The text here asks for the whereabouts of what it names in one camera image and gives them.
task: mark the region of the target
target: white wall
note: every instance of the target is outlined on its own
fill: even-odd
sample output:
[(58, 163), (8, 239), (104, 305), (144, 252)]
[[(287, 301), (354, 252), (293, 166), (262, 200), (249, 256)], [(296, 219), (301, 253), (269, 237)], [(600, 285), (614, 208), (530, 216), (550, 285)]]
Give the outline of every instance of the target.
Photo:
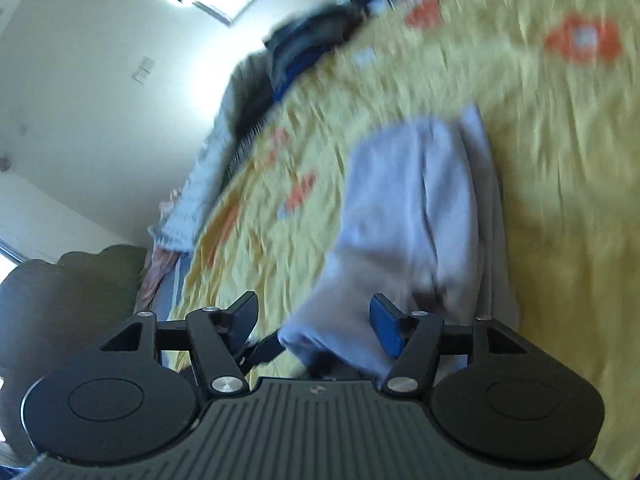
[[(226, 28), (175, 0), (21, 0), (0, 36), (0, 152), (50, 197), (146, 244), (235, 63), (320, 1), (257, 0)], [(143, 56), (156, 62), (144, 86), (131, 78)]]
[(0, 173), (0, 204), (0, 239), (28, 258), (55, 262), (70, 251), (99, 253), (127, 243), (13, 171)]

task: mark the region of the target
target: white garment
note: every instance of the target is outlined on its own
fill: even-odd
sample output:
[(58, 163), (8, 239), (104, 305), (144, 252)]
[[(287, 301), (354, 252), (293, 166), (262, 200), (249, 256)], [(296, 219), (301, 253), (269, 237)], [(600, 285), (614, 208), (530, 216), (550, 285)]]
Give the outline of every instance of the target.
[(414, 292), (437, 288), (447, 323), (491, 315), (517, 330), (498, 182), (476, 108), (457, 123), (420, 118), (364, 140), (346, 187), (334, 250), (278, 333), (303, 363), (330, 352), (384, 378), (393, 360), (369, 322), (377, 293), (409, 313)]

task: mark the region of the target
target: silver screw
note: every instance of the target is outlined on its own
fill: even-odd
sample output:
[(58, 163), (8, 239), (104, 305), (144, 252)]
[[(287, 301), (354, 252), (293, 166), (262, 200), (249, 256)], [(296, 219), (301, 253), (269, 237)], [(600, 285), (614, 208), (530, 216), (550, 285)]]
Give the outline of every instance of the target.
[(411, 377), (394, 377), (386, 382), (386, 387), (398, 394), (408, 394), (418, 389), (418, 381)]
[(242, 389), (242, 381), (237, 377), (225, 375), (213, 379), (211, 387), (221, 394), (234, 394)]

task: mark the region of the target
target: yellow bedsheet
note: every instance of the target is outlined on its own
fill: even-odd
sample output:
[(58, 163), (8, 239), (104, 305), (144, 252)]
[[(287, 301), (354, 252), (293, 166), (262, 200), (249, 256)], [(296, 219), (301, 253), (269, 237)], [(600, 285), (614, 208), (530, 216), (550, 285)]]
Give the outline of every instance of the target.
[[(415, 3), (371, 20), (295, 83), (209, 221), (172, 317), (254, 290), (259, 335), (276, 330), (322, 270), (354, 143), (382, 124), (454, 116), (475, 102), (504, 187), (522, 333), (598, 388), (606, 421), (594, 460), (631, 478), (640, 472), (640, 0), (431, 0), (409, 26)], [(257, 373), (299, 366), (284, 354)]]

